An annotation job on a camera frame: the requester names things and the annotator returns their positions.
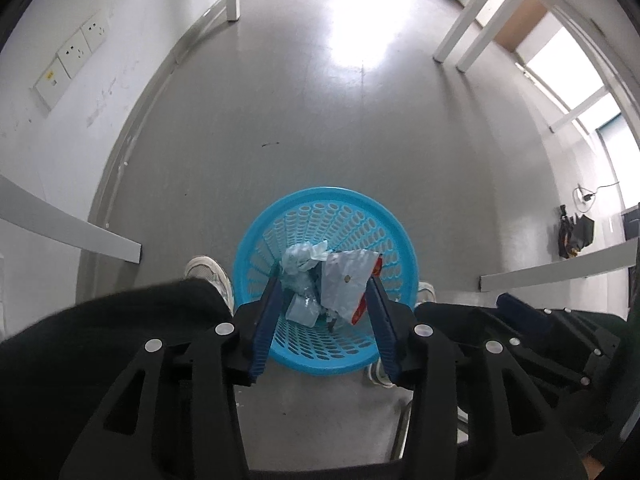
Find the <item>white paper food bag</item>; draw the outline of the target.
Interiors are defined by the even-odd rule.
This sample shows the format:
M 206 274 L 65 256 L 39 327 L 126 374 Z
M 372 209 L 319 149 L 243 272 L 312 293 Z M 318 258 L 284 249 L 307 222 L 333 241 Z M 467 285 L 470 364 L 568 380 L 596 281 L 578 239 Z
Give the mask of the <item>white paper food bag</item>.
M 379 276 L 381 269 L 382 257 L 373 250 L 330 252 L 322 264 L 321 307 L 349 325 L 356 325 L 367 310 L 367 282 L 372 275 Z

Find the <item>clear crinkled plastic wrap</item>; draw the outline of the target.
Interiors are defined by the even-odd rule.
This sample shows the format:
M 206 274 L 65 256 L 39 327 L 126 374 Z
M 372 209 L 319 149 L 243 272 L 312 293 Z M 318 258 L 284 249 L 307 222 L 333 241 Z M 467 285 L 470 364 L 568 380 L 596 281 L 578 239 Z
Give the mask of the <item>clear crinkled plastic wrap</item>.
M 280 261 L 285 291 L 284 315 L 288 322 L 313 328 L 320 316 L 320 274 L 329 257 L 329 243 L 303 242 L 285 249 Z

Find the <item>blue plastic trash basket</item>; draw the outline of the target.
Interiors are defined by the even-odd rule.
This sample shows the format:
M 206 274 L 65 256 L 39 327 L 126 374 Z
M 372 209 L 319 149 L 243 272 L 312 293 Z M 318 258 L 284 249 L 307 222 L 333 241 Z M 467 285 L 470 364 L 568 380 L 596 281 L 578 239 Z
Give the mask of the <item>blue plastic trash basket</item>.
M 269 206 L 244 235 L 233 266 L 236 304 L 283 288 L 270 354 L 293 370 L 341 375 L 378 359 L 364 299 L 377 276 L 390 299 L 416 304 L 419 267 L 395 216 L 346 188 L 307 188 Z

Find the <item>wall power sockets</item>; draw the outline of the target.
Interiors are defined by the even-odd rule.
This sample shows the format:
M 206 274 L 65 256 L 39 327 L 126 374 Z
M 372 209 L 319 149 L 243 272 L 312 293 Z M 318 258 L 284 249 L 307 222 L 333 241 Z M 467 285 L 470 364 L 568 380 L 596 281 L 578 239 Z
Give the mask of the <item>wall power sockets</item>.
M 104 44 L 109 31 L 107 15 L 99 10 L 58 49 L 34 87 L 47 110 L 53 110 L 58 104 L 70 82 L 87 64 L 91 55 Z

